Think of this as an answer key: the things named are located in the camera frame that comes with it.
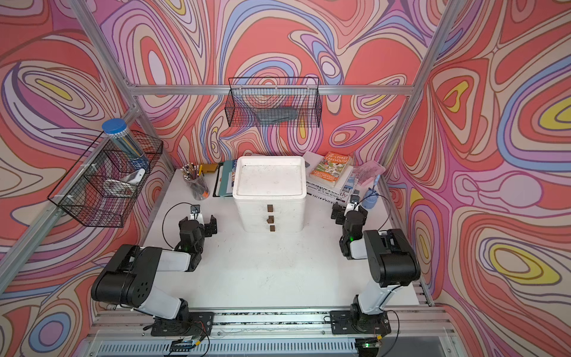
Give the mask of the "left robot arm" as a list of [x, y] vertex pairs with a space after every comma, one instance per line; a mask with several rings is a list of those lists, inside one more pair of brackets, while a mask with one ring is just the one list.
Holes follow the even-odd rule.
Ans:
[[127, 306], [166, 321], [189, 318], [188, 303], [155, 285], [159, 272], [194, 272], [202, 260], [205, 239], [218, 232], [217, 219], [208, 223], [185, 217], [178, 223], [180, 241], [173, 250], [122, 245], [99, 273], [91, 289], [97, 302]]

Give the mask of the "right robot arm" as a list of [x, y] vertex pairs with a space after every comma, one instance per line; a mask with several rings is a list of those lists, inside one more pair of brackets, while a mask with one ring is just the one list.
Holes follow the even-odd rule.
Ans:
[[341, 226], [341, 253], [348, 260], [366, 260], [371, 280], [365, 290], [355, 296], [350, 311], [353, 318], [381, 315], [398, 289], [420, 278], [416, 253], [403, 230], [366, 230], [368, 211], [361, 205], [332, 206], [331, 219]]

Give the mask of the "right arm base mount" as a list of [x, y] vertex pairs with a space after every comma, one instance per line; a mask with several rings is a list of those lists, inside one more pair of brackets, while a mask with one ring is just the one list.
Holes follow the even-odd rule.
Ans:
[[333, 335], [386, 336], [392, 333], [388, 314], [367, 315], [350, 310], [330, 311], [330, 324]]

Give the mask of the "white drawer cabinet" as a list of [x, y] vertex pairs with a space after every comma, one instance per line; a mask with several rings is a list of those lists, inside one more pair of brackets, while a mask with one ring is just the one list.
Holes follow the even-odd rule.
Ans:
[[249, 233], [298, 233], [305, 226], [306, 162], [301, 156], [237, 159], [233, 200]]

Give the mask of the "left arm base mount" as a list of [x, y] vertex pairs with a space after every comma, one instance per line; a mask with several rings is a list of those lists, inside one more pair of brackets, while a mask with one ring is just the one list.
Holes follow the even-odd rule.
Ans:
[[214, 325], [214, 312], [189, 312], [174, 320], [155, 318], [150, 325], [151, 336], [209, 336]]

